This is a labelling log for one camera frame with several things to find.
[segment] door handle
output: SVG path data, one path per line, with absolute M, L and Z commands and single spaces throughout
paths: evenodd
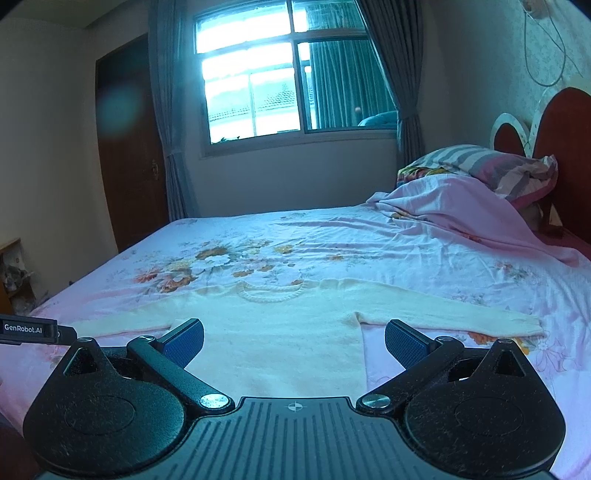
M 160 177 L 160 169 L 155 159 L 152 159 L 152 175 L 154 176 L 154 180 L 158 180 Z

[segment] blue gripper pad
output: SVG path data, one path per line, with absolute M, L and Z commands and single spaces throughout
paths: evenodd
M 158 339 L 157 349 L 167 359 L 185 368 L 203 348 L 203 324 L 199 319 L 189 319 Z
M 409 329 L 399 320 L 390 320 L 384 335 L 388 352 L 409 369 L 437 348 L 438 342 L 422 333 Z

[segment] window sill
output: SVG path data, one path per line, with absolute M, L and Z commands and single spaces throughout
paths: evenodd
M 205 145 L 201 160 L 223 157 L 236 153 L 244 153 L 268 148 L 290 147 L 293 145 L 312 144 L 320 142 L 339 142 L 347 140 L 384 140 L 396 139 L 395 129 L 386 128 L 356 128 L 350 130 L 320 131 L 320 132 L 284 132 L 261 137 L 243 138 L 223 143 Z

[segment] sweater sleeve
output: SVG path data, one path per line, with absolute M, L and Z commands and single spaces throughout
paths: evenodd
M 332 282 L 340 291 L 343 307 L 355 312 L 360 323 L 386 325 L 391 319 L 399 319 L 413 328 L 470 331 L 497 338 L 543 333 L 539 318 L 532 315 L 448 300 L 377 282 L 354 279 Z

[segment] window glass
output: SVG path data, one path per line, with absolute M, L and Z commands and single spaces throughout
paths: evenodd
M 395 129 L 397 113 L 356 2 L 287 5 L 271 0 L 197 23 L 211 142 L 301 128 Z
M 294 1 L 293 11 L 296 32 L 327 28 L 365 28 L 357 4 L 353 1 Z
M 300 43 L 298 50 L 308 129 L 396 128 L 398 115 L 369 40 Z
M 197 24 L 197 53 L 278 37 L 290 31 L 290 17 L 285 3 L 225 14 Z
M 212 143 L 300 129 L 290 43 L 211 57 L 202 71 Z

